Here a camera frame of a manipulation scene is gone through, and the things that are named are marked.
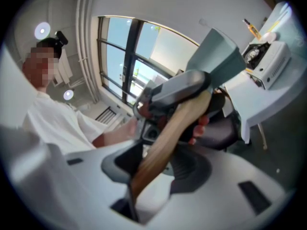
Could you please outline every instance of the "white shirt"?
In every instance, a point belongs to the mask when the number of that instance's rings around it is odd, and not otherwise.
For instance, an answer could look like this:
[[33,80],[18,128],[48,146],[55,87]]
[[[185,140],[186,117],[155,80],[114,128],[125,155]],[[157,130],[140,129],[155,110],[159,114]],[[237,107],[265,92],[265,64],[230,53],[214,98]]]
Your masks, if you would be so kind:
[[92,141],[106,129],[70,106],[59,103],[43,92],[29,108],[23,128],[40,136],[46,143],[58,145],[63,154],[95,149]]

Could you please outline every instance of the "black slot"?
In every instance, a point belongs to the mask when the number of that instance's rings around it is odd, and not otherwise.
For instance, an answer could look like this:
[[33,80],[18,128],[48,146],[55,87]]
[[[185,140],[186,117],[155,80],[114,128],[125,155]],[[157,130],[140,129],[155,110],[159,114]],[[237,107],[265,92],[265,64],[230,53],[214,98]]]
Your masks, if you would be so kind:
[[256,215],[263,212],[272,204],[251,181],[239,183],[238,186]]
[[67,160],[66,162],[67,162],[67,164],[68,164],[68,165],[74,165],[74,164],[77,164],[77,163],[81,163],[81,162],[83,162],[83,160],[82,160],[82,159],[77,158],[77,159]]

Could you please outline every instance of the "ceiling light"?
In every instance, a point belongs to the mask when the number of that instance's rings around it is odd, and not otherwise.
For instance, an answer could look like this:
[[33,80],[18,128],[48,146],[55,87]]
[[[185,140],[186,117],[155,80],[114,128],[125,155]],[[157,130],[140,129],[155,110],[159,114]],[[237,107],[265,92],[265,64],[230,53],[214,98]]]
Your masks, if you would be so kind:
[[73,97],[73,91],[72,90],[67,90],[65,91],[63,98],[64,100],[68,101]]
[[50,33],[50,25],[47,22],[42,22],[37,25],[37,27],[34,30],[34,36],[42,40],[45,37],[47,37]]

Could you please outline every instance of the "hand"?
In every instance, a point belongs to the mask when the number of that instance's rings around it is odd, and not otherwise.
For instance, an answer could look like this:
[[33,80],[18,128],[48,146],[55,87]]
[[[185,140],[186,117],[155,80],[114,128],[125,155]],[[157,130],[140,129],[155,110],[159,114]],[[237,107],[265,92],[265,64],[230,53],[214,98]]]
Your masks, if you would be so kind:
[[[151,114],[148,112],[148,103],[145,103],[140,109],[139,112],[142,116],[146,118],[150,118]],[[158,128],[162,130],[166,125],[166,116],[163,116],[158,121]],[[193,137],[189,140],[189,144],[193,145],[196,142],[196,138],[201,137],[205,132],[205,125],[209,123],[209,118],[207,116],[201,116],[198,119],[198,125],[196,125],[193,129]],[[133,137],[136,131],[137,119],[134,117],[127,123],[127,132],[129,136]]]

